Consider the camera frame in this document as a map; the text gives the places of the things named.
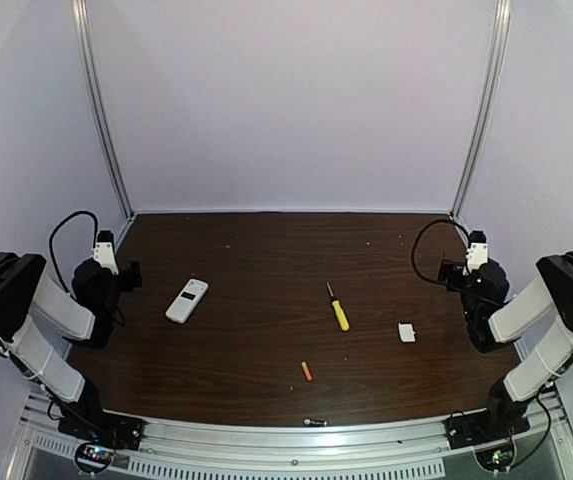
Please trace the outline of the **white remote control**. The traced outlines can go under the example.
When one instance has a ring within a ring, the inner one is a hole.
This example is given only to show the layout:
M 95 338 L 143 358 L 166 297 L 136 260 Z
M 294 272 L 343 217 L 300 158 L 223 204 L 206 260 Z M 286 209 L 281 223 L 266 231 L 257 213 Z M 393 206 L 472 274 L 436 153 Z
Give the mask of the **white remote control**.
M 165 312 L 168 320 L 184 324 L 207 293 L 207 282 L 191 278 Z

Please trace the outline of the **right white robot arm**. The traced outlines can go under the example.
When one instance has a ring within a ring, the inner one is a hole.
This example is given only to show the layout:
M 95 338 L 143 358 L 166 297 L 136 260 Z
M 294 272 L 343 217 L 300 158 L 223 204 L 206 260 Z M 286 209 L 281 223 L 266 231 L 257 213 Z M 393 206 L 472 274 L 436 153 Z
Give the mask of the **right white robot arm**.
M 476 266 L 441 261 L 437 281 L 460 295 L 473 346 L 489 353 L 508 346 L 552 312 L 554 321 L 527 357 L 490 389 L 487 411 L 499 420 L 525 411 L 540 389 L 573 361 L 573 251 L 536 262 L 537 274 L 513 298 L 507 275 L 488 259 Z

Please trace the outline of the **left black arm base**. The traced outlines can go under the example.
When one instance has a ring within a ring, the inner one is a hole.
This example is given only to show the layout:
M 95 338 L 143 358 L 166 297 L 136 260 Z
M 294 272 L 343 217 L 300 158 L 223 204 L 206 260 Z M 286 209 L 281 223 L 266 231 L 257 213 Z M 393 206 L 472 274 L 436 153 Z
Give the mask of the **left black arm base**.
M 59 408 L 58 432 L 82 441 L 73 453 L 82 474 L 95 478 L 113 465 L 119 452 L 140 447 L 146 425 L 141 418 L 102 412 L 100 420 L 93 422 L 68 404 Z

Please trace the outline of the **white battery cover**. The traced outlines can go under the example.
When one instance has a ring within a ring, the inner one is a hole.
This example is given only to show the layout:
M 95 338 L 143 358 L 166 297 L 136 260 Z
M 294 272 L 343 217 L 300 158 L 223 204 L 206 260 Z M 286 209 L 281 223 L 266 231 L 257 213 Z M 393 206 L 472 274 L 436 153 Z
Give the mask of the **white battery cover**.
M 399 323 L 398 335 L 402 343 L 416 342 L 416 332 L 412 323 Z

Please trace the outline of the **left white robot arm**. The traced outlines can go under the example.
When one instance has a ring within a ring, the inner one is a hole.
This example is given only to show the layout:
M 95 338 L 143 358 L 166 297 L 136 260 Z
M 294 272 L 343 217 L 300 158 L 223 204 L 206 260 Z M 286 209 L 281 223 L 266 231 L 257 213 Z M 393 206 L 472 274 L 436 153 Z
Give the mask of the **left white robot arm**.
M 40 254 L 0 252 L 0 355 L 11 359 L 71 414 L 96 422 L 103 414 L 97 387 L 62 356 L 60 342 L 107 346 L 122 323 L 122 294 L 142 284 L 138 263 L 126 268 L 88 259 L 66 293 Z

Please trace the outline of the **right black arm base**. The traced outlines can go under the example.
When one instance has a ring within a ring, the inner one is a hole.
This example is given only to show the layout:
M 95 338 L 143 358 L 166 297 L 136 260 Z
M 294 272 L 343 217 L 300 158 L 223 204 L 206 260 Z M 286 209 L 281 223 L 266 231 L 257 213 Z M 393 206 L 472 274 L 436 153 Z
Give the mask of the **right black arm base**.
M 517 456 L 515 436 L 530 429 L 529 421 L 521 415 L 494 424 L 486 410 L 455 411 L 443 425 L 451 450 L 472 447 L 478 466 L 493 474 L 507 473 L 512 468 Z

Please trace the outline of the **yellow handled screwdriver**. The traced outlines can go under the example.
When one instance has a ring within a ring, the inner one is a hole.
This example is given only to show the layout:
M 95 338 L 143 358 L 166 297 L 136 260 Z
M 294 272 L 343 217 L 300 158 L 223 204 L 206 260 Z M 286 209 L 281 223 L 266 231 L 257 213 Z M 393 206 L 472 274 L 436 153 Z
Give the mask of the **yellow handled screwdriver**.
M 326 288 L 330 297 L 330 305 L 333 310 L 335 319 L 339 325 L 342 332 L 348 332 L 350 329 L 350 324 L 346 313 L 342 307 L 340 300 L 335 296 L 332 286 L 329 282 L 326 283 Z

